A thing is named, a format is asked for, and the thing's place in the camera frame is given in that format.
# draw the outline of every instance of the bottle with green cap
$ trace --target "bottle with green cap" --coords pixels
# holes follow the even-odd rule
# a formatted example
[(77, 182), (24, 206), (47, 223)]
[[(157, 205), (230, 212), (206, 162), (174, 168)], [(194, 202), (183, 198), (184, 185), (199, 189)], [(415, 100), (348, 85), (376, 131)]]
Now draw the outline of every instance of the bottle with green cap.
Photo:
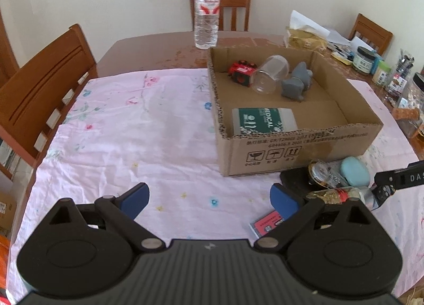
[(389, 65), (386, 62), (384, 62), (383, 60), (381, 60), (378, 63), (377, 70), (375, 71), (375, 74), (374, 74), (372, 80), (378, 86), (383, 86), (384, 83), (387, 80), (387, 77), (390, 75), (390, 72), (391, 72), (391, 68), (389, 67)]

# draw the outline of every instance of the teal oval object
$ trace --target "teal oval object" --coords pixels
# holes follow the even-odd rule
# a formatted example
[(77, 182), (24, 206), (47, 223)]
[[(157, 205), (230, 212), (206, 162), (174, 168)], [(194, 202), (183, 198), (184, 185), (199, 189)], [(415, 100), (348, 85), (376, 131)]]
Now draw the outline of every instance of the teal oval object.
[(340, 173), (350, 186), (369, 186), (370, 185), (370, 172), (362, 161), (349, 156), (344, 159), (340, 165)]

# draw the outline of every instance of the gray plush toy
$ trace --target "gray plush toy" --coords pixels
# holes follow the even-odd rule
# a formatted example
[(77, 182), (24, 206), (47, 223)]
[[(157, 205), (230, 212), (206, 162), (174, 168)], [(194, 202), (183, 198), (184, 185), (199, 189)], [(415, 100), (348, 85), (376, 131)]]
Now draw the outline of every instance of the gray plush toy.
[(306, 63), (300, 62), (291, 72), (291, 77), (281, 81), (281, 95), (302, 102), (302, 93), (311, 87), (312, 76), (312, 71), (307, 69)]

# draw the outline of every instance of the wooden table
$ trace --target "wooden table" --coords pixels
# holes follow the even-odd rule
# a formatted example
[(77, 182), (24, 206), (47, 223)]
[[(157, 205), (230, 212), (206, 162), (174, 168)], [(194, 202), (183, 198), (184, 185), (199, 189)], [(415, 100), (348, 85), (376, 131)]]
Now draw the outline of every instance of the wooden table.
[[(284, 46), (284, 37), (275, 34), (252, 32), (219, 31), (218, 46)], [(366, 81), (375, 94), (387, 106), (385, 91), (372, 81), (371, 76), (358, 73), (353, 67), (331, 57), (331, 51), (324, 52), (325, 58), (346, 78)], [(150, 34), (117, 41), (97, 64), (99, 77), (118, 75), (130, 71), (206, 68), (207, 51), (194, 46), (193, 32)], [(410, 139), (410, 144), (420, 160), (424, 159), (424, 142), (419, 138)]]

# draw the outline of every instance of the black lid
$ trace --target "black lid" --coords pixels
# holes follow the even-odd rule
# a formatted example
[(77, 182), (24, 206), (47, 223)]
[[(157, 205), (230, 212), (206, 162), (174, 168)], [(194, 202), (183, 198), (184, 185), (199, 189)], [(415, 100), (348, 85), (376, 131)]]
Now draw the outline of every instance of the black lid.
[(421, 75), (419, 72), (416, 72), (414, 75), (415, 84), (424, 92), (424, 75)]
[(359, 46), (357, 51), (361, 56), (364, 56), (366, 59), (370, 60), (371, 62), (374, 62), (374, 60), (376, 58), (375, 55), (374, 55), (374, 52), (369, 51), (368, 49), (364, 48), (363, 46)]

